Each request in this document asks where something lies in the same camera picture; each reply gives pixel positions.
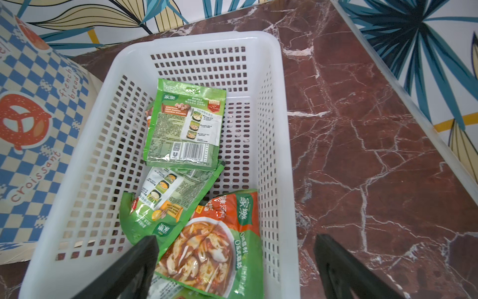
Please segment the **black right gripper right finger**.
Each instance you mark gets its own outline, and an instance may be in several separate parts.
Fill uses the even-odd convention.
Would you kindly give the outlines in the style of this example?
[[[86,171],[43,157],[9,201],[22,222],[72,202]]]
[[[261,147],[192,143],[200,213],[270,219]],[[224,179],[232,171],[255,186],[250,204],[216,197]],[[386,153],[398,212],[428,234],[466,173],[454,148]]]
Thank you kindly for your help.
[[[316,236],[314,255],[328,299],[402,298],[328,234]]]

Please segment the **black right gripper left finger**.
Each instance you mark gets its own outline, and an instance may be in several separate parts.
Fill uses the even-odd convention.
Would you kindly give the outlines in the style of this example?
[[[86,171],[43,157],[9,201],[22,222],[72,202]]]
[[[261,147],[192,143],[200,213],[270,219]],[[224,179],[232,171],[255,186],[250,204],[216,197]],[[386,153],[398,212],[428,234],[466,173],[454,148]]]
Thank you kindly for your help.
[[[156,238],[146,236],[80,291],[76,299],[145,299],[159,254]]]

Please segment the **green barcode condiment packet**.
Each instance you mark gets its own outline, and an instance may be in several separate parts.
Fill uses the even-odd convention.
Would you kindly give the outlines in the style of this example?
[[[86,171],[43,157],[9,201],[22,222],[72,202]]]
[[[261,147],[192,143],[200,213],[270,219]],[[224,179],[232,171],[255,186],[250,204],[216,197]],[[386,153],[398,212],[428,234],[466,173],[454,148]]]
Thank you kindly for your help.
[[[143,159],[148,166],[214,170],[219,162],[225,90],[158,80],[148,107]]]

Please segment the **blue checkered paper bag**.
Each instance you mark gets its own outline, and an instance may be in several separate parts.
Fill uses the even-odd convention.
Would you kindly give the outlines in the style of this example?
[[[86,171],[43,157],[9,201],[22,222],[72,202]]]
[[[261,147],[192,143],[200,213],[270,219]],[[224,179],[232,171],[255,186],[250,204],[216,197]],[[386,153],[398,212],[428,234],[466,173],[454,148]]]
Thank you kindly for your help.
[[[32,258],[102,83],[1,7],[1,263]]]

